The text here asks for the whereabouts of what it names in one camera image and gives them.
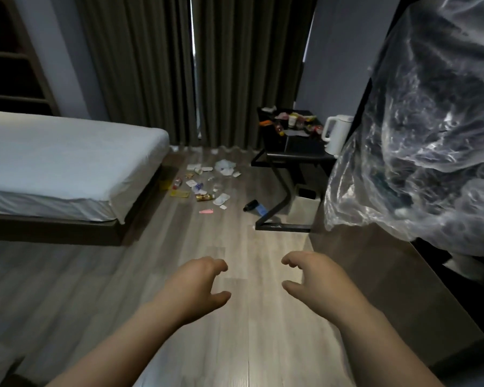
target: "white kettle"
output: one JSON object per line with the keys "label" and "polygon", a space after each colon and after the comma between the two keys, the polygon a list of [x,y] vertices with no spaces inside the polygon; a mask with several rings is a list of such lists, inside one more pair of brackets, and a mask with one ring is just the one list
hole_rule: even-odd
{"label": "white kettle", "polygon": [[[348,137],[353,118],[354,117],[352,116],[329,116],[328,119],[326,119],[325,127],[321,134],[321,139],[328,142],[325,147],[326,153],[335,157],[340,155],[342,147],[346,142],[346,137]],[[333,128],[330,128],[330,125],[333,122],[335,122],[335,124]],[[326,133],[328,133],[328,130],[330,129],[330,136],[326,137]]]}

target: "dark curtain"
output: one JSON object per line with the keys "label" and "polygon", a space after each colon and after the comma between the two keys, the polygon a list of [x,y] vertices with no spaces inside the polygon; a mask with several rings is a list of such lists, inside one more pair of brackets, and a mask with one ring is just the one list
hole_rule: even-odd
{"label": "dark curtain", "polygon": [[189,0],[76,0],[111,121],[198,145]]}
{"label": "dark curtain", "polygon": [[192,0],[203,145],[258,147],[258,106],[292,107],[316,0]]}

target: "desk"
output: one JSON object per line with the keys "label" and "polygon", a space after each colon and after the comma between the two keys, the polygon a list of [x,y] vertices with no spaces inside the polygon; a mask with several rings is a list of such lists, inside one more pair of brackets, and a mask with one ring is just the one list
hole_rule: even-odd
{"label": "desk", "polygon": [[[305,116],[312,115],[307,110],[292,109],[278,109],[273,114],[269,114],[258,108],[258,120],[260,122],[272,120],[280,112],[291,113],[293,111]],[[320,125],[317,119],[314,124]],[[287,128],[286,121],[282,122],[282,126],[284,129]],[[303,174],[301,174],[300,163],[318,164],[323,168],[326,175],[330,176],[336,158],[325,152],[325,145],[319,138],[280,136],[276,133],[274,125],[260,127],[260,131],[264,141],[264,149],[253,158],[251,166],[270,167],[285,191],[285,198],[270,209],[267,214],[260,217],[254,228],[257,231],[310,232],[310,225],[267,222],[286,207],[292,199],[292,191],[277,169],[286,168],[290,172],[294,184],[304,184],[305,180]]]}

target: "plastic covering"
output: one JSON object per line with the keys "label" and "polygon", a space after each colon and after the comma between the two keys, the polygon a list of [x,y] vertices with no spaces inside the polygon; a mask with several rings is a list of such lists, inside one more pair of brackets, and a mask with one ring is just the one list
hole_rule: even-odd
{"label": "plastic covering", "polygon": [[484,256],[484,0],[423,0],[389,34],[362,124],[330,176],[325,225]]}

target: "mattress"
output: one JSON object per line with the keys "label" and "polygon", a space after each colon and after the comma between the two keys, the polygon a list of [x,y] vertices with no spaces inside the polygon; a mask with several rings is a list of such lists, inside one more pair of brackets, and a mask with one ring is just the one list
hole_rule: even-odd
{"label": "mattress", "polygon": [[0,214],[123,224],[168,150],[161,129],[0,112]]}

